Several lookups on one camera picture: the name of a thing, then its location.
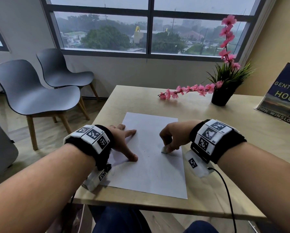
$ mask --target wooden floor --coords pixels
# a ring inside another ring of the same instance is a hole
[[[91,120],[85,120],[80,109],[74,107],[66,114],[72,131],[85,124],[92,124],[105,103],[105,101],[97,102],[96,100],[91,99],[84,100],[84,102]],[[26,117],[11,110],[7,104],[5,96],[0,95],[0,126],[9,137],[15,141],[15,145],[19,150],[18,159],[11,168],[7,169],[4,174],[0,176],[0,183],[26,166],[36,162],[40,158],[59,148],[62,145],[63,138],[67,136],[67,132],[59,119],[58,123],[54,123],[51,117],[34,118],[34,125],[39,148],[37,151],[34,151],[32,148]],[[152,211],[142,211],[142,213],[153,233],[182,233],[196,220],[210,222],[219,233],[234,232],[231,219]],[[236,223],[239,233],[255,233],[248,221],[237,221]]]

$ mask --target potted plant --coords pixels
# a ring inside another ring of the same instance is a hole
[[[224,106],[230,99],[230,97],[234,94],[237,87],[240,86],[245,79],[251,76],[253,70],[250,63],[244,66],[242,69],[239,63],[234,61],[236,55],[231,54],[228,51],[228,44],[234,39],[233,32],[231,29],[237,20],[234,18],[234,15],[228,15],[227,18],[222,20],[222,24],[225,27],[222,29],[220,36],[225,36],[225,41],[221,44],[221,48],[223,50],[219,53],[222,60],[224,61],[223,65],[220,66],[216,64],[217,72],[214,75],[210,75],[209,80],[212,82],[211,84],[202,86],[201,84],[194,85],[192,87],[181,87],[178,86],[176,91],[166,90],[165,93],[160,93],[158,96],[160,99],[170,99],[178,98],[178,94],[184,94],[185,92],[198,92],[201,96],[205,96],[207,93],[212,96],[212,103],[218,106]]]

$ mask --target person's right arm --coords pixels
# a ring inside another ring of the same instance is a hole
[[[169,151],[188,144],[190,131],[200,120],[168,124],[160,133]],[[290,164],[248,142],[218,160],[221,170],[244,194],[284,231],[290,232]]]

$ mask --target book cover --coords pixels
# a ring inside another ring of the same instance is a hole
[[[290,63],[284,67],[256,110],[290,124]]]

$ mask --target hand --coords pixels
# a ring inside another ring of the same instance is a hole
[[[178,150],[181,145],[188,144],[190,142],[189,134],[191,130],[201,122],[202,120],[190,120],[166,125],[159,135],[164,145],[167,146],[167,152],[171,153],[174,150]]]
[[[113,147],[114,150],[123,153],[129,161],[136,162],[139,158],[137,155],[132,153],[132,151],[128,148],[125,138],[132,136],[136,133],[136,130],[128,130],[124,131],[125,125],[119,124],[117,127],[111,125],[108,127],[115,139],[115,145]]]

